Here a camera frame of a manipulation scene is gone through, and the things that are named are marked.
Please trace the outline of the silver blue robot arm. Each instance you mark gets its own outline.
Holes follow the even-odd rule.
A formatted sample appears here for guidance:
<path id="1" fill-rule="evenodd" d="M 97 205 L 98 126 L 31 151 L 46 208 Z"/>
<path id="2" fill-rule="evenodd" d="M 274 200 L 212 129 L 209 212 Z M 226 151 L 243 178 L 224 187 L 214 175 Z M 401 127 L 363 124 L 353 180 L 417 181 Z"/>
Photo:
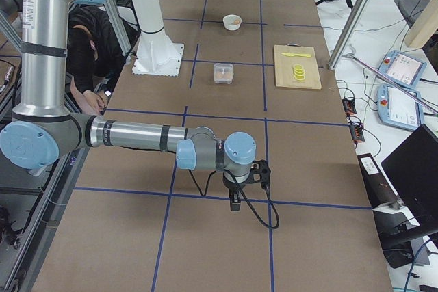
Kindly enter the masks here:
<path id="1" fill-rule="evenodd" d="M 173 152 L 178 168 L 222 173 L 232 211 L 255 175 L 256 143 L 247 133 L 225 140 L 211 129 L 118 122 L 74 114 L 64 104 L 69 7 L 74 0 L 23 0 L 21 101 L 1 131 L 13 164 L 38 169 L 78 148 L 121 146 Z"/>

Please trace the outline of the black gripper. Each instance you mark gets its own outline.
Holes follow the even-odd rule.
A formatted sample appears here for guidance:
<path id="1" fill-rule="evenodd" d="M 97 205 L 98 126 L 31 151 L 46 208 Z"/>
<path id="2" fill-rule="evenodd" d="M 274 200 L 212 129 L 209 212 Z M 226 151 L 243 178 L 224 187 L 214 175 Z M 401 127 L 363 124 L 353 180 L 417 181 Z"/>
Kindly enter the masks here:
<path id="1" fill-rule="evenodd" d="M 226 174 L 223 175 L 222 180 L 225 187 L 229 190 L 230 210 L 239 211 L 241 206 L 240 190 L 245 188 L 246 183 L 236 183 L 230 176 L 227 176 Z"/>

